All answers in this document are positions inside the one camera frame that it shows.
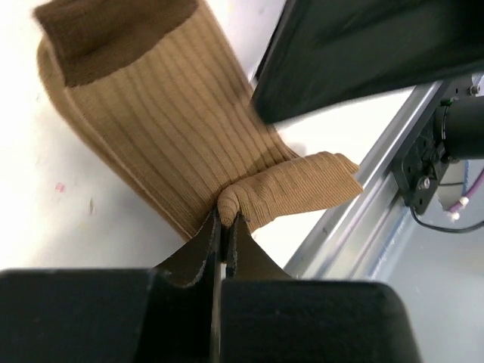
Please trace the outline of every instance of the mounting plate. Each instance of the mounting plate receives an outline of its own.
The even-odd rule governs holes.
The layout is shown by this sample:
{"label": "mounting plate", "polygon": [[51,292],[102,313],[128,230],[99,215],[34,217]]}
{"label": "mounting plate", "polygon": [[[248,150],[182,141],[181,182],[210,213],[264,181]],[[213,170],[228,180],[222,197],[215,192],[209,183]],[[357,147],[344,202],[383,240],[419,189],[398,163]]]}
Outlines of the mounting plate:
{"label": "mounting plate", "polygon": [[452,100],[473,97],[472,77],[445,81],[405,139],[392,164],[405,205],[424,214],[451,162],[435,125],[436,108]]}

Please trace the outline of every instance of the sock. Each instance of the sock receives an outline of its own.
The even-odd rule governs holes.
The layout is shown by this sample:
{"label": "sock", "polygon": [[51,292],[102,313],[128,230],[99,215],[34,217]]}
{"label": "sock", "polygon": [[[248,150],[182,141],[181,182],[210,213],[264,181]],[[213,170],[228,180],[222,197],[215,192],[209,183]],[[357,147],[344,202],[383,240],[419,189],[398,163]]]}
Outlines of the sock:
{"label": "sock", "polygon": [[54,0],[35,16],[59,114],[185,240],[224,189],[296,158],[257,118],[204,2]]}
{"label": "sock", "polygon": [[349,176],[357,169],[326,152],[280,163],[227,187],[217,202],[220,219],[229,227],[240,212],[252,233],[279,216],[339,206],[362,191]]}

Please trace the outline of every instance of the white table surface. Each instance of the white table surface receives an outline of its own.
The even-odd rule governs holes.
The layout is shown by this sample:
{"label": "white table surface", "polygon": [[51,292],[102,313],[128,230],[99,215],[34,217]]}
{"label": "white table surface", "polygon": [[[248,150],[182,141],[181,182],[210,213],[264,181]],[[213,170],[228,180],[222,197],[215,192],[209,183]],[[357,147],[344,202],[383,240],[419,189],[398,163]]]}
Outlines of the white table surface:
{"label": "white table surface", "polygon": [[[39,82],[41,33],[31,13],[43,2],[9,2],[0,13],[0,269],[156,265],[181,239],[68,129]],[[249,78],[283,3],[209,1]],[[297,152],[340,152],[359,163],[410,93],[333,107],[278,129]],[[323,212],[281,217],[254,237],[283,266]]]}

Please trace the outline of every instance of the black cable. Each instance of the black cable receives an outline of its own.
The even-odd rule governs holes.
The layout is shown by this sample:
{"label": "black cable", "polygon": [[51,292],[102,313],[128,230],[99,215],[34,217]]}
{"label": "black cable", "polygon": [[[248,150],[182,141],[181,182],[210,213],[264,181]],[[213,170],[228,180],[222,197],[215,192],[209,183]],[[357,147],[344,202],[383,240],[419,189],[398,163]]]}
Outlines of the black cable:
{"label": "black cable", "polygon": [[439,227],[438,225],[428,225],[427,223],[424,223],[421,220],[419,220],[414,208],[410,208],[410,212],[411,212],[411,216],[414,218],[416,223],[418,223],[422,227],[432,229],[438,232],[463,234],[463,233],[474,232],[474,231],[477,231],[479,228],[484,227],[484,221],[481,221],[479,223],[476,223],[475,225],[470,225],[469,227],[464,227],[464,228],[446,228],[446,227]]}
{"label": "black cable", "polygon": [[461,183],[445,183],[445,184],[439,184],[439,187],[457,187],[458,185],[464,185],[463,182]]}

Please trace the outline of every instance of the screw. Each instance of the screw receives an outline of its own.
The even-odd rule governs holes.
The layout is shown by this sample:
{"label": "screw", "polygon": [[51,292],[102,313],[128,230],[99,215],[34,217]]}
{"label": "screw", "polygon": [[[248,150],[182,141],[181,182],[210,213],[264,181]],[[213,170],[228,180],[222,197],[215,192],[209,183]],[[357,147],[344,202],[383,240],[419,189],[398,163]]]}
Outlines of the screw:
{"label": "screw", "polygon": [[473,85],[473,86],[469,87],[469,95],[475,96],[479,92],[481,92],[481,87],[479,85]]}
{"label": "screw", "polygon": [[418,185],[418,188],[419,189],[428,189],[428,188],[430,188],[430,178],[429,177],[422,178],[422,181]]}
{"label": "screw", "polygon": [[423,180],[422,187],[423,187],[423,189],[428,189],[428,188],[430,188],[430,179],[429,179],[429,178],[425,178],[425,179]]}

